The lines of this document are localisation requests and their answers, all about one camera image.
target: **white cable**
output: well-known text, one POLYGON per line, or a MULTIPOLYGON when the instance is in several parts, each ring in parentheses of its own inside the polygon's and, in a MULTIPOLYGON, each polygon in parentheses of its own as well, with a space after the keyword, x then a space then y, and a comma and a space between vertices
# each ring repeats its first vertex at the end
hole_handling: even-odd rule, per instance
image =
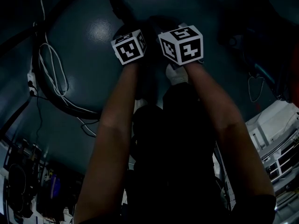
MULTIPOLYGON (((41 2, 41 6, 42 6, 42 10, 43 10, 43 19, 45 20, 46 19, 46 13, 45 13, 45 9, 44 9, 44 6, 43 6, 43 0, 40 0, 41 2)), ((69 104, 71 104, 72 106, 80 109, 80 110, 84 110, 84 111, 87 111, 87 112, 91 112, 91 113, 96 113, 96 112, 93 112, 93 111, 90 111, 88 109, 84 109, 84 108, 81 108, 75 104, 73 104, 71 101, 69 101, 65 95, 69 89, 69 85, 67 83, 67 79, 66 79, 66 76, 65 76, 65 73, 64 73, 64 69, 62 67, 62 63, 61 63, 61 60, 59 58, 59 55, 57 54, 57 52, 55 51, 55 49, 49 44, 49 41, 48 41, 48 38, 47 38, 47 34, 45 33, 45 40, 46 42, 43 43, 41 46, 40 46, 40 49, 39 49, 39 65, 40 63, 43 65, 43 69, 47 75, 47 77, 49 78, 50 82, 52 83, 53 85, 53 89, 54 89, 54 92, 56 93, 56 95, 58 95, 59 97, 61 97, 61 99, 65 102, 65 104, 67 106, 69 106, 69 104), (45 65, 45 62, 43 60, 43 57, 42 57, 42 54, 41 54, 41 47, 42 46, 47 46, 48 47, 48 50, 49 50, 49 53, 50 53, 50 57, 51 57, 51 64, 52 64, 52 69, 53 69, 53 75, 54 75, 54 79, 55 81, 53 80, 53 78, 50 76, 47 68, 46 68, 46 65, 45 65), (58 82, 57 82, 57 77, 56 77, 56 70, 55 70, 55 67, 54 67, 54 60, 53 60, 53 53, 56 55, 57 59, 58 59, 58 62, 59 62, 59 66, 60 66, 60 70, 61 70, 61 73, 64 77, 64 84, 65 84, 65 91, 60 91, 59 87, 58 87, 58 82)), ((77 119, 80 120, 80 122, 82 124, 84 124, 84 126, 89 130, 89 132, 91 132, 92 134, 96 135, 90 128, 87 127, 87 125, 80 119, 77 117, 77 119)))
POLYGON ((256 102, 256 101, 261 97, 261 94, 262 94, 262 91, 263 91, 263 84, 264 84, 265 80, 264 80, 264 78, 262 78, 262 77, 254 78, 254 79, 261 78, 261 79, 263 79, 263 82, 262 82, 261 90, 260 90, 260 93, 259 93, 258 97, 257 97, 255 100, 253 100, 252 97, 251 97, 251 93, 250 93, 250 80, 251 80, 251 78, 254 78, 254 77, 250 76, 250 77, 248 78, 248 80, 247 80, 247 84, 248 84, 248 94, 249 94, 250 101, 251 101, 252 103, 254 103, 254 102, 256 102))
POLYGON ((88 126, 86 125, 86 123, 84 123, 84 121, 83 121, 82 119, 80 119, 80 118, 78 118, 78 117, 77 117, 77 119, 79 119, 80 122, 81 122, 82 124, 84 124, 84 126, 86 127, 86 129, 89 130, 89 132, 91 132, 94 136, 97 136, 97 135, 96 135, 90 128, 88 128, 88 126))
POLYGON ((283 131, 282 133, 285 132, 285 130, 286 130, 286 128, 287 128, 289 122, 291 121, 291 119, 294 117, 295 114, 297 114, 297 112, 295 112, 295 113, 290 117, 290 119, 289 119, 289 121, 286 123, 286 125, 285 125, 285 129, 284 129, 284 131, 283 131))

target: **cable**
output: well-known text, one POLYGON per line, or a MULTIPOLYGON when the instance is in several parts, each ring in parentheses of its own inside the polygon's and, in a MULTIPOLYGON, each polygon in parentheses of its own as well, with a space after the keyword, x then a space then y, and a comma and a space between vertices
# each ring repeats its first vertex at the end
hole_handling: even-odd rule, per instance
POLYGON ((38 104, 38 98, 39 98, 39 95, 38 95, 38 91, 37 91, 37 88, 35 88, 34 86, 32 86, 36 92, 37 92, 37 99, 36 99, 36 106, 37 106, 37 109, 38 109, 38 114, 39 114, 39 118, 40 118, 40 125, 36 131, 36 144, 38 144, 38 139, 39 139, 39 136, 38 136, 38 132, 40 131, 40 129, 42 128, 42 125, 43 125, 43 118, 42 118, 42 113, 41 113, 41 109, 39 107, 39 104, 38 104))
POLYGON ((91 133, 94 133, 94 132, 92 132, 92 131, 89 129, 89 127, 87 127, 87 125, 92 125, 92 124, 98 123, 99 121, 100 121, 100 120, 97 120, 97 121, 95 121, 95 122, 88 123, 88 124, 85 124, 85 123, 84 123, 83 125, 80 126, 80 128, 83 130, 83 132, 84 132, 86 135, 95 138, 95 137, 96 137, 96 134, 94 134, 94 136, 93 136, 93 135, 89 135, 89 134, 84 130, 83 127, 85 126, 91 133))
POLYGON ((291 121, 291 119, 294 117, 295 114, 299 115, 299 112, 294 113, 294 114, 290 117, 289 121, 288 121, 288 122, 286 123, 286 125, 285 125, 285 129, 286 129, 286 127, 288 126, 289 122, 291 121))
POLYGON ((264 79, 263 77, 257 77, 257 78, 255 78, 255 77, 253 77, 253 76, 250 76, 250 77, 248 78, 248 80, 247 80, 247 84, 248 84, 248 94, 249 94, 250 101, 251 101, 252 103, 258 101, 258 99, 261 97, 261 94, 262 94, 262 91, 263 91, 263 84, 264 84, 264 82, 265 82, 265 79, 264 79), (260 93, 259 93, 258 97, 257 97, 255 100, 252 99, 252 97, 251 97, 251 93, 250 93, 250 80, 251 80, 251 78, 254 78, 254 79, 261 78, 261 79, 263 79, 260 93))
POLYGON ((92 136, 92 135, 89 135, 89 134, 87 134, 88 136, 90 136, 90 137, 94 137, 95 138, 95 136, 97 136, 87 125, 86 125, 86 123, 84 123, 84 121, 82 120, 82 119, 80 119, 80 118, 78 118, 78 117, 76 117, 78 120, 80 120, 80 122, 83 124, 82 126, 81 126, 81 128, 82 128, 82 130, 84 131, 84 133, 86 133, 86 131, 83 129, 83 126, 85 126, 86 127, 86 129, 88 129, 88 131, 89 132, 91 132, 94 136, 92 136))
POLYGON ((85 124, 81 125, 81 127, 86 126, 86 125, 93 125, 93 124, 98 123, 99 121, 100 121, 100 120, 98 119, 97 121, 92 122, 92 123, 85 123, 85 124))
POLYGON ((37 97, 37 98, 40 98, 40 99, 44 99, 44 100, 48 100, 47 98, 44 98, 44 97, 41 97, 41 96, 37 96, 37 95, 31 95, 32 97, 37 97))
MULTIPOLYGON (((45 14, 45 10, 44 10, 44 6, 43 6, 43 0, 40 0, 41 2, 41 7, 42 7, 42 11, 43 11, 43 19, 45 20, 46 19, 46 14, 45 14)), ((54 89, 54 92, 56 93, 56 95, 58 95, 59 97, 61 97, 61 99, 64 101, 64 103, 69 106, 69 104, 71 104, 72 106, 76 107, 77 109, 80 109, 80 110, 83 110, 83 111, 86 111, 86 112, 91 112, 91 113, 96 113, 96 112, 93 112, 93 111, 90 111, 88 109, 84 109, 84 108, 81 108, 77 105, 75 105, 74 103, 72 103, 71 101, 69 101, 65 95, 69 89, 69 85, 68 85, 68 82, 67 82, 67 79, 66 79, 66 76, 65 76, 65 72, 64 72, 64 69, 62 67, 62 62, 60 60, 60 57, 58 55, 58 53, 55 51, 55 49, 49 44, 49 41, 48 41, 48 38, 47 38, 47 33, 45 32, 44 34, 44 37, 45 37, 45 41, 44 43, 42 43, 39 47, 39 51, 38 51, 38 55, 39 55, 39 64, 41 63, 43 65, 43 69, 45 71, 45 74, 47 75, 48 79, 50 80, 50 82, 52 83, 53 85, 53 89, 54 89), (52 65, 52 70, 53 70, 53 75, 54 75, 54 80, 53 78, 50 76, 47 68, 46 68, 46 65, 45 65, 45 62, 43 60, 43 56, 41 54, 41 47, 42 46, 47 46, 48 47, 48 50, 49 50, 49 53, 50 53, 50 57, 51 57, 51 65, 52 65), (59 66, 60 66, 60 70, 61 70, 61 73, 63 75, 63 78, 64 78, 64 91, 61 91, 58 87, 58 82, 57 82, 57 77, 56 77, 56 70, 55 70, 55 66, 54 66, 54 60, 53 60, 53 52, 59 62, 59 66)))
MULTIPOLYGON (((49 99, 49 101, 55 107, 57 107, 61 111, 65 112, 71 116, 79 117, 81 119, 99 119, 101 111, 91 112, 87 109, 82 109, 78 106, 74 106, 73 103, 68 102, 65 99, 62 99, 62 97, 58 97, 58 95, 55 93, 55 91, 60 90, 60 89, 58 89, 58 87, 55 84, 55 78, 53 77, 52 81, 54 83, 54 86, 57 88, 54 88, 54 90, 53 90, 48 85, 47 79, 49 79, 49 78, 47 78, 46 72, 43 71, 43 68, 42 68, 43 65, 41 64, 40 53, 42 53, 42 51, 41 51, 40 46, 44 43, 49 44, 45 40, 45 33, 51 28, 51 26, 55 23, 55 21, 63 13, 63 11, 74 1, 75 0, 60 0, 53 7, 53 9, 50 10, 50 12, 47 15, 46 14, 44 15, 45 20, 43 22, 41 22, 41 24, 38 24, 37 33, 35 36, 33 36, 32 64, 33 64, 34 72, 36 75, 36 80, 39 84, 40 89, 43 91, 44 95, 49 99)), ((119 0, 112 0, 110 2, 112 4, 117 4, 117 5, 119 5, 121 3, 119 0)), ((50 49, 51 52, 53 53, 53 50, 48 45, 43 45, 43 46, 47 46, 48 49, 50 49)), ((63 95, 63 93, 66 90, 67 90, 67 86, 64 87, 63 92, 61 92, 60 94, 63 95)))

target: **fiducial marker cube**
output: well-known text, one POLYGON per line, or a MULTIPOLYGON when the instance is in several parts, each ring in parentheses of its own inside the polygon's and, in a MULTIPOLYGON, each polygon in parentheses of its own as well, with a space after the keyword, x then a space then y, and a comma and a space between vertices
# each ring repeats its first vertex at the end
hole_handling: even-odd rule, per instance
POLYGON ((204 57, 203 37, 195 26, 161 33, 158 37, 163 55, 178 65, 204 57))
POLYGON ((111 44, 122 65, 143 57, 147 48, 141 30, 117 38, 111 44))

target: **dark teal surface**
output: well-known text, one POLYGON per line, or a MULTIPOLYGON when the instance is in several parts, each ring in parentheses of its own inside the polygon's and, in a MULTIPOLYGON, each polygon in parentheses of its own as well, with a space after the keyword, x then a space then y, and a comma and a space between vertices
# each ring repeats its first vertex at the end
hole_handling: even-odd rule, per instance
MULTIPOLYGON (((46 14, 59 0, 43 0, 46 14)), ((270 0, 285 18, 299 23, 299 0, 270 0)), ((245 120, 254 117, 275 99, 265 85, 261 98, 251 103, 248 96, 248 74, 242 61, 220 46, 217 32, 220 16, 226 9, 234 9, 239 0, 125 0, 139 20, 151 15, 167 15, 195 25, 204 36, 205 67, 229 93, 240 108, 245 120)), ((0 0, 0 43, 43 19, 39 0, 0 0)), ((77 0, 59 17, 48 33, 50 43, 60 55, 70 85, 67 98, 73 103, 94 111, 105 104, 121 72, 110 41, 122 26, 113 14, 109 0, 77 0)), ((0 126, 28 98, 27 72, 30 68, 32 41, 30 38, 8 52, 0 60, 0 126)), ((55 63, 58 77, 61 73, 55 63)), ((165 76, 166 63, 157 61, 144 77, 142 93, 162 97, 169 87, 165 76)), ((252 81, 252 96, 259 93, 260 81, 252 81)), ((84 173, 92 153, 94 139, 80 129, 81 123, 51 103, 40 100, 43 126, 40 147, 49 157, 84 173)), ((36 99, 19 117, 8 136, 14 139, 36 140, 39 116, 36 99)))

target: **black tube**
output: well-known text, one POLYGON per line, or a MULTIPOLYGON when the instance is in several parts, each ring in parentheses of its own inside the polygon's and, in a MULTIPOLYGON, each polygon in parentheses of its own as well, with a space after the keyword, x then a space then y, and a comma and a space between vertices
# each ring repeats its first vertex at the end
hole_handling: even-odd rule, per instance
POLYGON ((4 135, 6 134, 10 126, 15 122, 15 120, 19 117, 19 115, 28 106, 30 99, 31 98, 29 98, 24 104, 22 104, 22 106, 16 112, 13 113, 13 115, 8 119, 8 121, 6 121, 4 126, 0 129, 0 140, 3 139, 4 135))
POLYGON ((123 0, 110 0, 114 14, 126 25, 135 25, 136 20, 123 0))
POLYGON ((14 35, 13 37, 9 38, 7 41, 3 42, 0 45, 0 58, 6 54, 8 51, 10 51, 12 48, 14 48, 16 45, 24 41, 26 38, 30 37, 32 34, 34 34, 38 29, 38 26, 32 26, 31 28, 28 28, 17 35, 14 35))

